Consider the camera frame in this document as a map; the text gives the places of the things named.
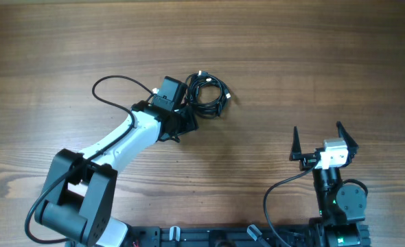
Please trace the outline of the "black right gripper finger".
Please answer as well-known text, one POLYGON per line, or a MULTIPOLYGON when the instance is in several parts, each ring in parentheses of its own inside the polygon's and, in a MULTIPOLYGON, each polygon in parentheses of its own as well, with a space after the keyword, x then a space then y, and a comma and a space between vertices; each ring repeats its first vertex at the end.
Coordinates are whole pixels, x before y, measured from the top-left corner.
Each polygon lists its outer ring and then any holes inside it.
POLYGON ((292 147, 289 159, 290 161, 299 161, 302 159, 301 144, 299 140, 298 129, 296 126, 293 128, 292 147))
POLYGON ((350 134, 346 131, 346 129, 344 128, 344 126, 342 125, 342 123, 340 121, 336 122, 336 127, 338 129, 338 136, 340 138, 343 138, 347 144, 347 150, 348 150, 347 161, 352 161, 352 159, 358 153, 359 146, 354 141, 354 139, 350 136, 350 134))

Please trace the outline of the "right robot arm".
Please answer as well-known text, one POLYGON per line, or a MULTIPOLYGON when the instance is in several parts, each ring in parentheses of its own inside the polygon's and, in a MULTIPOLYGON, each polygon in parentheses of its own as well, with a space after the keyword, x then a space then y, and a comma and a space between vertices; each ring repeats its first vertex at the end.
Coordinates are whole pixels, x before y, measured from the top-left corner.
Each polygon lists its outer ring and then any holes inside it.
POLYGON ((368 227, 362 225, 367 207, 367 186, 356 179, 343 180, 340 170, 358 152, 358 144, 341 122, 338 138, 326 139, 323 147, 303 153, 297 128, 293 130, 290 160, 299 162, 302 172, 313 175, 320 216, 309 221, 308 242, 312 246, 370 246, 368 227))

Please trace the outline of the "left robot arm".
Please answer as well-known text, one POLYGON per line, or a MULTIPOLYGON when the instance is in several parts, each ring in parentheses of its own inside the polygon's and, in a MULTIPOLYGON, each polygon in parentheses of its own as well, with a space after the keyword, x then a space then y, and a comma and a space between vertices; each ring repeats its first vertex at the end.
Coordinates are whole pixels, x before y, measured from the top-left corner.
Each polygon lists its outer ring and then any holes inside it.
POLYGON ((79 152, 59 151, 51 162, 41 195, 25 219, 45 226, 63 237, 67 246, 136 246, 130 226, 111 216, 117 177, 131 160, 158 141, 178 141, 196 130, 190 106, 183 103, 187 85, 165 77, 157 92, 146 100, 123 107, 127 118, 95 145, 79 152))

